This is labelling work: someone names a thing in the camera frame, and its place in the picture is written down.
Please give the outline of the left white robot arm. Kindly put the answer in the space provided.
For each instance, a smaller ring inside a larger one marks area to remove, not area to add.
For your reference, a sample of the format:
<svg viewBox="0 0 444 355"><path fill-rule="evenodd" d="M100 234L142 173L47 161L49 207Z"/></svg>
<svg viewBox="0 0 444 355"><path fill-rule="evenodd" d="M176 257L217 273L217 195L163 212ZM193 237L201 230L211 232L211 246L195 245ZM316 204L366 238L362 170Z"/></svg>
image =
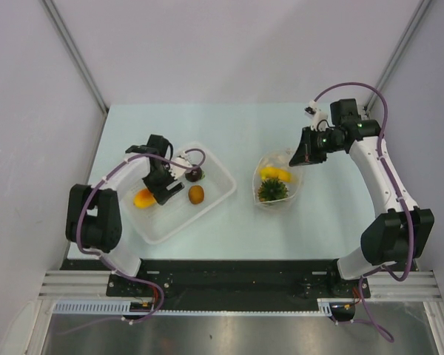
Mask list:
<svg viewBox="0 0 444 355"><path fill-rule="evenodd" d="M139 271L140 257L122 239L120 202L142 182L155 203L162 206L182 190L178 181L191 163L173 156L172 144L151 135L145 145L132 145L123 160L94 185L76 184L70 190L66 238L87 255L96 256L115 273L125 274L123 287L132 295L143 294L149 278Z"/></svg>

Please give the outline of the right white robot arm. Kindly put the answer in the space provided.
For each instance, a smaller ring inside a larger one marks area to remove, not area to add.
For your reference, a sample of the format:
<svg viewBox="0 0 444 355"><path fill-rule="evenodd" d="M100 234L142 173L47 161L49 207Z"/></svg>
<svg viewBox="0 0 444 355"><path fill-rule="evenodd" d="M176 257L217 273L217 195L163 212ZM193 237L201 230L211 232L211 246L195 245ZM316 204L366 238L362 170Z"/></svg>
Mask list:
<svg viewBox="0 0 444 355"><path fill-rule="evenodd" d="M407 192L389 157L376 120L363 120L354 99L343 99L326 114L310 101L312 119L302 130L290 166L323 163L329 153L344 151L354 161L371 198L375 219L362 233L360 247L337 260L337 271L326 278L328 291L343 297L353 280L395 263L410 269L420 257L434 225L430 209L422 209Z"/></svg>

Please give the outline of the toy pineapple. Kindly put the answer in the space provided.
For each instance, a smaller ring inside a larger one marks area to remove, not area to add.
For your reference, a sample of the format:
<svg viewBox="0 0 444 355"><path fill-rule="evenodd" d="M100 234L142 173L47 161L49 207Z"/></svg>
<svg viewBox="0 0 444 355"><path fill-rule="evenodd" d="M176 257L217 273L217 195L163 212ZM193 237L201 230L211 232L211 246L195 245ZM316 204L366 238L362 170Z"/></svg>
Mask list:
<svg viewBox="0 0 444 355"><path fill-rule="evenodd" d="M258 200L262 203L283 200L289 196L286 184L278 179L263 180L257 191Z"/></svg>

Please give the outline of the yellow toy banana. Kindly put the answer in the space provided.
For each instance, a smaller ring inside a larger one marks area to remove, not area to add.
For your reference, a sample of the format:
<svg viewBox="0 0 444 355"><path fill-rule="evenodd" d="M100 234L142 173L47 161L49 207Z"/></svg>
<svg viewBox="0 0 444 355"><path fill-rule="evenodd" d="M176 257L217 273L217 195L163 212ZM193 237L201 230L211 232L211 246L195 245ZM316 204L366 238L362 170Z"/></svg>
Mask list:
<svg viewBox="0 0 444 355"><path fill-rule="evenodd" d="M292 174L284 169L280 169L274 166L263 167L260 171L260 179L278 179L285 183L292 182Z"/></svg>

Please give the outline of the clear zip top bag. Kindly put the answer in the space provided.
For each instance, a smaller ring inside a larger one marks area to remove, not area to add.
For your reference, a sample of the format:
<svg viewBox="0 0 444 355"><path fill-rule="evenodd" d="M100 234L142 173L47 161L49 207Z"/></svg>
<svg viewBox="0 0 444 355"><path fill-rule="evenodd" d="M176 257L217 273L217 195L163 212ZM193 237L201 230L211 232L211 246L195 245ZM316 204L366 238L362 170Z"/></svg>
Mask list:
<svg viewBox="0 0 444 355"><path fill-rule="evenodd" d="M293 149L282 149L265 154L252 177L254 204L269 212L288 209L298 196L303 182L300 166L291 167Z"/></svg>

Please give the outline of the orange papaya slice toy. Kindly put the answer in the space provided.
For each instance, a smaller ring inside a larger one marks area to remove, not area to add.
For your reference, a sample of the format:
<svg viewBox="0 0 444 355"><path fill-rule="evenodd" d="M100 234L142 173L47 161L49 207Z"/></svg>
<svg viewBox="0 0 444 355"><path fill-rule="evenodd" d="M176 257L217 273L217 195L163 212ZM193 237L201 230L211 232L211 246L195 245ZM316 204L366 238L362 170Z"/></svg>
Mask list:
<svg viewBox="0 0 444 355"><path fill-rule="evenodd" d="M147 209L157 203L155 197L147 188L137 192L133 198L133 205L137 209Z"/></svg>

